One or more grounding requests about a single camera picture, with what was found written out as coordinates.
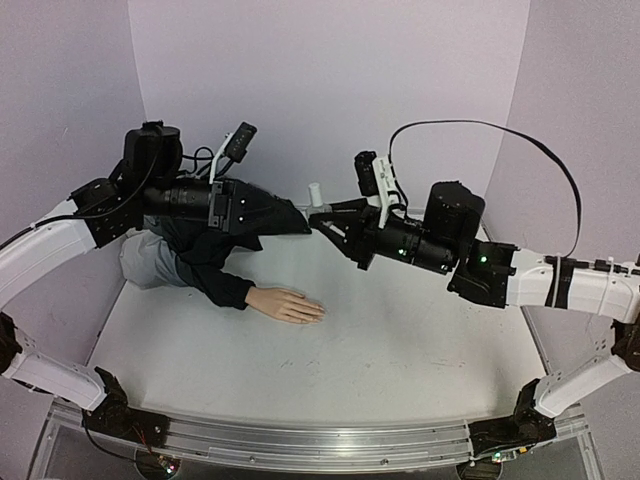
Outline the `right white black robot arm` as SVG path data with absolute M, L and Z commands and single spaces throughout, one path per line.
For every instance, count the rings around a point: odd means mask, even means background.
M 477 239 L 484 200 L 458 181 L 431 187 L 422 220 L 403 219 L 374 195 L 327 204 L 309 186 L 309 224 L 366 270 L 377 255 L 449 276 L 448 291 L 481 306 L 546 307 L 608 317 L 609 352 L 568 373 L 536 381 L 532 408 L 553 418 L 609 382 L 639 369 L 639 268 L 613 259 L 582 261 Z

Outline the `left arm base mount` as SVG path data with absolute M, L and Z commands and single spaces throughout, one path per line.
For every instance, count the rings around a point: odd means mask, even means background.
M 117 378 L 101 367 L 94 368 L 102 381 L 105 398 L 90 410 L 83 410 L 83 426 L 113 438 L 162 447 L 166 443 L 170 419 L 166 415 L 129 405 Z

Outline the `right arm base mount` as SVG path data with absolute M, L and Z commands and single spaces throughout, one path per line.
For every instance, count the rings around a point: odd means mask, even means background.
M 554 419 L 534 409 L 534 393 L 539 383 L 539 379 L 534 379 L 521 389 L 511 415 L 478 420 L 469 425 L 469 438 L 476 458 L 532 447 L 556 437 Z

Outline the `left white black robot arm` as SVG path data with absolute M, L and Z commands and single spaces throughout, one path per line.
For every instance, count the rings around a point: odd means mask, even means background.
M 1 303 L 66 262 L 142 227 L 145 216 L 200 221 L 209 231 L 240 239 L 309 233 L 291 201 L 241 180 L 189 177 L 180 170 L 182 160 L 179 129 L 155 121 L 129 131 L 123 157 L 108 177 L 76 189 L 2 243 Z M 114 375 L 41 353 L 7 314 L 1 316 L 1 374 L 94 413 L 113 436 L 134 429 L 134 413 Z

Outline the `clear nail polish bottle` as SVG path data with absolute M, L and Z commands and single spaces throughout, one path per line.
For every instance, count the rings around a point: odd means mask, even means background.
M 310 219 L 312 215 L 330 213 L 332 211 L 332 207 L 329 204 L 322 204 L 318 206 L 309 205 L 304 209 L 304 214 L 307 220 Z

